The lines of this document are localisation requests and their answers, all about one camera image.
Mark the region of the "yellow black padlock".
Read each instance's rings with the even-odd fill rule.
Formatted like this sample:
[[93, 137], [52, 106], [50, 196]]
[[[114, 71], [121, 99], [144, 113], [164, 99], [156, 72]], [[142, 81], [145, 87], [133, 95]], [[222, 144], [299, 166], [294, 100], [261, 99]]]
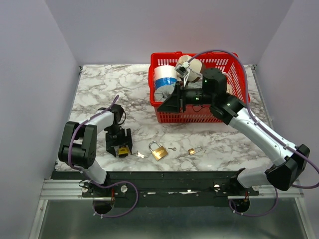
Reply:
[[130, 153], [131, 153], [130, 150], [129, 150], [126, 146], [123, 146], [123, 147], [119, 147], [119, 148], [118, 148], [118, 157], [119, 157], [119, 158], [125, 158], [125, 157], [127, 157]]

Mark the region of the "key bunch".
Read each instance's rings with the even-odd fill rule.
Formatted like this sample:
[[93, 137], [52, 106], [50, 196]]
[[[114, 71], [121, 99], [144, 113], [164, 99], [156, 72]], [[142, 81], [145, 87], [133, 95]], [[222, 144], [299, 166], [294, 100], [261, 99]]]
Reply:
[[143, 154], [141, 154], [140, 152], [135, 152], [133, 153], [134, 156], [139, 157], [139, 158], [144, 158], [145, 156]]

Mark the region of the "large brass padlock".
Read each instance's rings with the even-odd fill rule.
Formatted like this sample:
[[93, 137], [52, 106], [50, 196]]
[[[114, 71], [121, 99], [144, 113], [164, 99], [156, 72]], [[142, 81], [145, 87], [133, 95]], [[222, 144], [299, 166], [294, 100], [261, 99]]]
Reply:
[[149, 150], [156, 161], [159, 161], [168, 155], [167, 150], [157, 141], [151, 141], [149, 143]]

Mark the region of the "small brass padlock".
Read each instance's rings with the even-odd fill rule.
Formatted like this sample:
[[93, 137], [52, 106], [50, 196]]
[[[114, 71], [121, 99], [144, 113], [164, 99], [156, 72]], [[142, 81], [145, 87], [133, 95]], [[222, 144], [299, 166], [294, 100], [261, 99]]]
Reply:
[[196, 154], [196, 153], [198, 153], [200, 151], [202, 151], [202, 147], [198, 146], [198, 147], [189, 149], [188, 153], [189, 153], [189, 155], [194, 155], [194, 154]]

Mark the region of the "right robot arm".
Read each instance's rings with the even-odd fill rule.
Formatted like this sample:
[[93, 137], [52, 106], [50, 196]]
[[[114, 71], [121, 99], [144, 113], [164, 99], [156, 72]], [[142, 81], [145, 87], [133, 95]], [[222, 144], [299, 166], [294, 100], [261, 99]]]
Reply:
[[227, 187], [235, 195], [247, 188], [272, 185], [287, 191], [306, 167], [310, 149], [284, 140], [266, 124], [253, 116], [248, 105], [227, 93], [227, 78], [218, 68], [203, 71], [202, 87], [186, 89], [176, 83], [173, 93], [158, 107], [158, 112], [178, 114], [186, 106], [209, 105], [212, 115], [248, 137], [272, 161], [270, 168], [239, 169]]

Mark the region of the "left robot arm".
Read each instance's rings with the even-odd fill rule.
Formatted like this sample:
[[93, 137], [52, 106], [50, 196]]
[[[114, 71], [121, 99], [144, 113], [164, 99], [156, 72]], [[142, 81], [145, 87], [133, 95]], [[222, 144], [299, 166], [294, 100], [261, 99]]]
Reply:
[[106, 151], [114, 157], [127, 157], [132, 153], [131, 130], [122, 128], [122, 118], [126, 113], [121, 105], [100, 108], [98, 112], [83, 122], [69, 121], [64, 131], [58, 151], [58, 159], [72, 169], [85, 174], [93, 183], [98, 196], [110, 193], [108, 173], [96, 160], [97, 136], [105, 133]]

